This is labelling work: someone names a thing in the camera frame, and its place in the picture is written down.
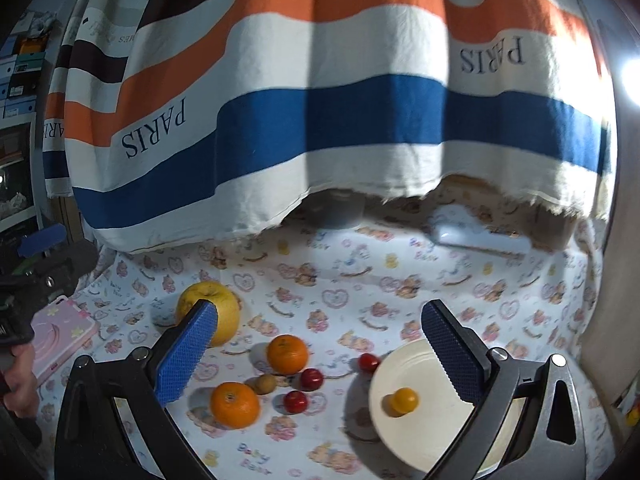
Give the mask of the left human hand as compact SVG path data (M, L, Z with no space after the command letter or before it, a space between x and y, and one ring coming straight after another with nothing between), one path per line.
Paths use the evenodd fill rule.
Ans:
M39 406L37 378L32 372L35 349L32 344L21 344L11 349L13 364L4 377L10 391L3 397L3 404L19 418L35 418Z

